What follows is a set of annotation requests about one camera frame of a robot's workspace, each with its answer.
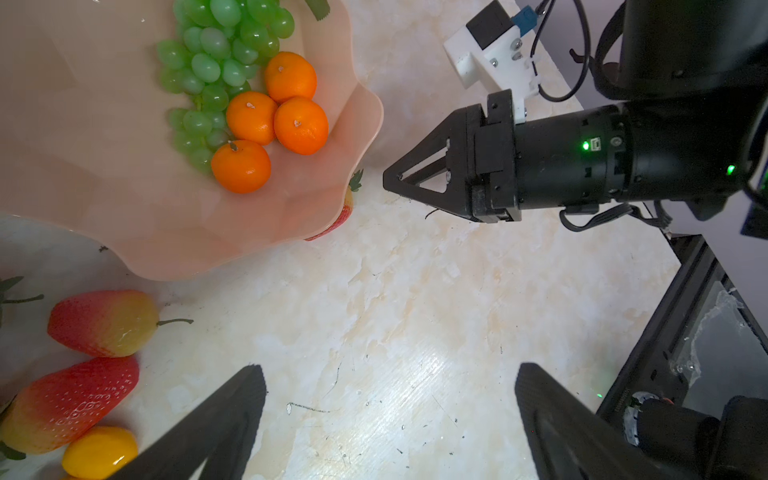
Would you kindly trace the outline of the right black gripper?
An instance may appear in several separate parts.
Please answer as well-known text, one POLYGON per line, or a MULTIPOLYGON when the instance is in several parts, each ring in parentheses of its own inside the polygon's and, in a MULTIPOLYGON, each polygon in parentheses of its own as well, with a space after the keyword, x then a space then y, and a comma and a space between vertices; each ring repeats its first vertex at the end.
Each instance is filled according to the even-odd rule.
POLYGON ((514 102, 507 89, 487 97, 487 105, 456 110, 384 171, 383 188, 465 220, 519 222, 522 213, 516 178, 514 102), (444 150, 445 168, 468 187, 449 183, 437 192, 404 181, 422 172, 444 150))

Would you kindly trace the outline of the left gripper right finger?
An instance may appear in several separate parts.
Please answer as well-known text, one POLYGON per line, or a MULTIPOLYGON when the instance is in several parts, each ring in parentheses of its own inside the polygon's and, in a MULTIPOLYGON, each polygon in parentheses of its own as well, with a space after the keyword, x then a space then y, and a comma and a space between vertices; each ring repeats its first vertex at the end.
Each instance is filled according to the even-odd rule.
POLYGON ((515 396, 540 479, 671 477, 539 365, 520 365, 515 396))

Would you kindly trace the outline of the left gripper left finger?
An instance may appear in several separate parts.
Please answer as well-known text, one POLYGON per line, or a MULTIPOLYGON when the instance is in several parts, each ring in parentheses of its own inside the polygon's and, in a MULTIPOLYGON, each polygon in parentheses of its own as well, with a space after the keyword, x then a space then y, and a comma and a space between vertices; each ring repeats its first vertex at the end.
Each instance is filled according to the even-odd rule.
POLYGON ((114 479, 241 479, 267 397, 262 367, 247 365, 114 479))

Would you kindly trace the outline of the lone red strawberry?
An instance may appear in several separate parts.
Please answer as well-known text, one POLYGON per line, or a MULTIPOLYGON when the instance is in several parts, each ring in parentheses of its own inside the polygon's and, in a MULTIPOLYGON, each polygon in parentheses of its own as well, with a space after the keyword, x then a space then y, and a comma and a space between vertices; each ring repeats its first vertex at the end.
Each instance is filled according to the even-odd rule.
POLYGON ((357 193, 362 186, 361 181, 362 181, 363 174, 364 174, 363 169, 357 170, 354 172, 351 179, 349 180, 345 197, 344 197, 344 204, 336 220, 322 232, 316 235, 313 235, 309 238, 306 238, 306 241, 308 242, 314 241, 331 233, 332 231, 334 231, 335 229, 343 225, 349 219, 349 217, 352 215, 354 211, 354 194, 357 193))

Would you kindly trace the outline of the cluster red strawberry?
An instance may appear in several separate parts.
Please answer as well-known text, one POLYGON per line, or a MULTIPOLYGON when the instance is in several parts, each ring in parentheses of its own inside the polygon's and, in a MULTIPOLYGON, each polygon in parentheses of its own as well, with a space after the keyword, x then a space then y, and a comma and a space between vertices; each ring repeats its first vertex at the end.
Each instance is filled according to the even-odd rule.
POLYGON ((48 335, 92 357, 121 358, 137 353, 162 321, 157 305, 138 290, 101 290, 70 296, 52 309, 48 335))

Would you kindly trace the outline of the large orange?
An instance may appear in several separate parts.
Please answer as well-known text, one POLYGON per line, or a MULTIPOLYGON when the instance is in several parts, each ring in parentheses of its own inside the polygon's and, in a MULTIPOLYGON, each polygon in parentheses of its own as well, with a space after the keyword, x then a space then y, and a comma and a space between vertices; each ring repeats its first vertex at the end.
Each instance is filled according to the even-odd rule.
POLYGON ((276 138, 285 148, 308 156, 326 144, 329 122, 318 104, 304 97, 294 97, 278 107, 274 130, 276 138))

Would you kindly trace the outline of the pale red strawberry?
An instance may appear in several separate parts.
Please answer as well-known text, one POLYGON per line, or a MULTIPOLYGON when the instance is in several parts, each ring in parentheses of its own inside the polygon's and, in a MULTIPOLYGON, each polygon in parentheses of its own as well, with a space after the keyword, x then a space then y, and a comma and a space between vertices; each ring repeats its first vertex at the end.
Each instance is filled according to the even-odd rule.
POLYGON ((32 382, 1 413, 1 453, 22 460, 77 440, 132 392, 139 375, 134 356, 94 358, 32 382))

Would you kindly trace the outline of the small orange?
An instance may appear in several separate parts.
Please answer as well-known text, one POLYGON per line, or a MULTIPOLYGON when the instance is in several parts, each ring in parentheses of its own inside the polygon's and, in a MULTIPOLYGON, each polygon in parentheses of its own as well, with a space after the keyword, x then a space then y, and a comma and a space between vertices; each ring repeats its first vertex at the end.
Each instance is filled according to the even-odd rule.
POLYGON ((240 93, 227 108, 227 126, 237 139, 268 145, 276 138, 274 116, 277 109, 278 104, 268 95, 255 91, 240 93))

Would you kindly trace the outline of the lone orange front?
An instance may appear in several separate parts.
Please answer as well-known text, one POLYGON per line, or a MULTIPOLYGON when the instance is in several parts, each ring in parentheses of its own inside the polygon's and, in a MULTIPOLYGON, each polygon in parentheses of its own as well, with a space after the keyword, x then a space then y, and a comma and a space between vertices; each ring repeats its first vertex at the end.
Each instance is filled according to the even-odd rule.
POLYGON ((211 161, 213 175, 226 190, 247 194, 262 188, 271 177, 272 164, 263 146, 250 140, 222 145, 211 161))

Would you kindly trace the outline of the green grape bunch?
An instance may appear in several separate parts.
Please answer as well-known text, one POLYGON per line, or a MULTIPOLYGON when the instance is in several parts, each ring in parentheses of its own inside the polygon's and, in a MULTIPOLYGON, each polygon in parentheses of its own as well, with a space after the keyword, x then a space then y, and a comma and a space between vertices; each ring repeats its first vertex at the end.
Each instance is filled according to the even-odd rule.
POLYGON ((230 101, 247 91, 268 95, 264 71, 296 20, 278 1, 175 1, 172 12, 176 36, 156 46, 159 83, 191 103, 167 115, 172 144, 210 175, 214 153, 236 139, 226 121, 230 101))

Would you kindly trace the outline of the pink leaf-shaped bowl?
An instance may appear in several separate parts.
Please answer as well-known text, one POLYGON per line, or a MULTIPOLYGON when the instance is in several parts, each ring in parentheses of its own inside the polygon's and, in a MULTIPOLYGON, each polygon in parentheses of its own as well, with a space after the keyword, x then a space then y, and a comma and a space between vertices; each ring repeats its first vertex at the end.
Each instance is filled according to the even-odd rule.
POLYGON ((180 280, 338 217, 348 181, 383 122, 357 78, 344 3, 316 20, 290 1, 283 48, 315 68, 331 131, 312 156, 278 142, 260 190, 238 195, 173 148, 156 44, 175 31, 168 1, 5 1, 1 5, 1 210, 107 246, 136 275, 180 280))

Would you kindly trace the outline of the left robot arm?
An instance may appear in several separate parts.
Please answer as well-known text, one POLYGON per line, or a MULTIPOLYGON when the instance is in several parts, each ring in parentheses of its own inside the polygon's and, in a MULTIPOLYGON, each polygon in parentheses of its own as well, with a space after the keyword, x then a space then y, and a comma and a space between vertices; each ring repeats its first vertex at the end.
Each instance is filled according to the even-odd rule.
MULTIPOLYGON (((764 479, 767 402, 733 397, 715 418, 668 399, 634 397, 615 429, 545 370, 520 366, 515 395, 542 479, 764 479)), ((267 396, 263 371, 248 365, 117 479, 240 479, 267 396)))

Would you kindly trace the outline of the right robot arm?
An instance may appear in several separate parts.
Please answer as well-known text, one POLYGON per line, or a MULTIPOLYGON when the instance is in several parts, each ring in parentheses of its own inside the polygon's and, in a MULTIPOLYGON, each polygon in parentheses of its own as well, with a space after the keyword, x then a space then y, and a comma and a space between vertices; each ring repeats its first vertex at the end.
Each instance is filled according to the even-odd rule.
POLYGON ((452 112, 383 174, 392 193, 473 221, 517 222, 555 208, 570 227, 641 217, 639 203, 685 203, 706 221, 743 192, 741 232, 767 235, 767 5, 763 1, 625 1, 573 54, 605 106, 531 120, 542 95, 536 50, 553 9, 509 15, 488 4, 444 45, 485 105, 452 112))

